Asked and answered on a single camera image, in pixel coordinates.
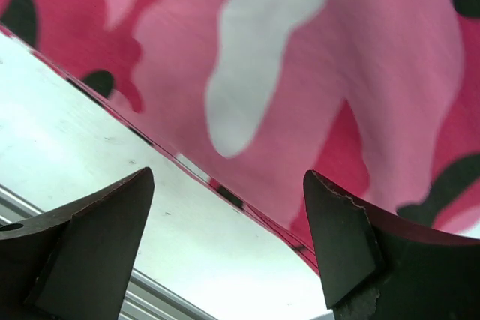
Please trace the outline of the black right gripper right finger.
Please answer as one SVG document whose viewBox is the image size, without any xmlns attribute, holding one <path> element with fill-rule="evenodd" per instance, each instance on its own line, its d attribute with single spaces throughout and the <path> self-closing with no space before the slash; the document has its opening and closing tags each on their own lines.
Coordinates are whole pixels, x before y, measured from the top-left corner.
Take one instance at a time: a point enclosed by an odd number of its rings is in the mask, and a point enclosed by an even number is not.
<svg viewBox="0 0 480 320">
<path fill-rule="evenodd" d="M 479 241 L 412 223 L 320 173 L 303 180 L 326 306 L 336 319 L 477 319 Z"/>
</svg>

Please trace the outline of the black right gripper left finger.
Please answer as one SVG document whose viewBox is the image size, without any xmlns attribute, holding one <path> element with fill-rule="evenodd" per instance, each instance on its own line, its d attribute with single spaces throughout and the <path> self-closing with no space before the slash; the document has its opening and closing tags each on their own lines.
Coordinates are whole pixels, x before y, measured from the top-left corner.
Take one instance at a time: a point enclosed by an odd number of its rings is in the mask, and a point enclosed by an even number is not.
<svg viewBox="0 0 480 320">
<path fill-rule="evenodd" d="M 152 204 L 145 167 L 1 227 L 2 319 L 117 319 Z"/>
</svg>

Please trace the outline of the pink camouflage trousers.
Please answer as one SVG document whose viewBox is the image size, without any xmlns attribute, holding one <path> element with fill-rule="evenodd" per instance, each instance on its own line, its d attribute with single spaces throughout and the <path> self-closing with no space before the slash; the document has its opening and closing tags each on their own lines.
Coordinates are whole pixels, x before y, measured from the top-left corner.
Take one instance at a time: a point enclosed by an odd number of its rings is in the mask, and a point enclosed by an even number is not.
<svg viewBox="0 0 480 320">
<path fill-rule="evenodd" d="M 479 0 L 1 0 L 1 28 L 309 265 L 310 169 L 479 225 Z"/>
</svg>

